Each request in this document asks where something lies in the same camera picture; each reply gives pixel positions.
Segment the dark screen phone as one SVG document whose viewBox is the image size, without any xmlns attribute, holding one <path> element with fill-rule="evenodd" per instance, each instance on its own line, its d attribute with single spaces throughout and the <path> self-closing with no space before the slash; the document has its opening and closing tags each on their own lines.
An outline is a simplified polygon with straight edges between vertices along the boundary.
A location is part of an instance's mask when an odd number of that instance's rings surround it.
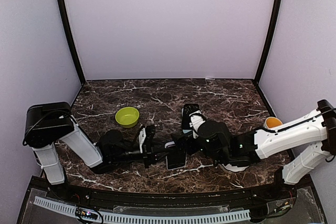
<svg viewBox="0 0 336 224">
<path fill-rule="evenodd" d="M 167 142 L 164 147 L 169 150 L 169 153 L 165 157 L 167 170 L 174 170 L 185 166 L 185 149 L 176 146 L 173 141 Z"/>
</svg>

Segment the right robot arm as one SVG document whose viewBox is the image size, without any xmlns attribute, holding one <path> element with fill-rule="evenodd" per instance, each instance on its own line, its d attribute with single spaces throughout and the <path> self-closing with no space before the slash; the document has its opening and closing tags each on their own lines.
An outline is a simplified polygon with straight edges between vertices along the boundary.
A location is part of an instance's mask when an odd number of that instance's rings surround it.
<svg viewBox="0 0 336 224">
<path fill-rule="evenodd" d="M 172 153 L 166 158 L 168 169 L 185 166 L 187 155 L 201 151 L 229 172 L 245 171 L 252 164 L 300 145 L 307 145 L 293 161 L 275 172 L 275 183 L 268 188 L 273 200 L 297 184 L 323 161 L 335 158 L 335 107 L 320 100 L 318 107 L 305 116 L 275 127 L 260 126 L 249 132 L 234 135 L 224 122 L 206 118 L 198 104 L 182 108 L 181 135 L 172 134 L 166 144 Z"/>
</svg>

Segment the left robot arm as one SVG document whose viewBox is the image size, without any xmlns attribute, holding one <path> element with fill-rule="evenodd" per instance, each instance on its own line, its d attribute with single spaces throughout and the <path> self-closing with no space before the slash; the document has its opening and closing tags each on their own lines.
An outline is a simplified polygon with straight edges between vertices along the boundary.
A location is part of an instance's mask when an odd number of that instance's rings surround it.
<svg viewBox="0 0 336 224">
<path fill-rule="evenodd" d="M 126 141 L 119 130 L 109 130 L 94 143 L 72 115 L 67 102 L 33 105 L 27 110 L 23 145 L 38 158 L 54 193 L 63 201 L 74 197 L 74 189 L 66 183 L 55 142 L 65 143 L 95 174 L 105 174 L 117 165 L 143 162 L 148 168 L 173 152 L 155 142 L 154 125 L 139 129 L 133 142 Z"/>
</svg>

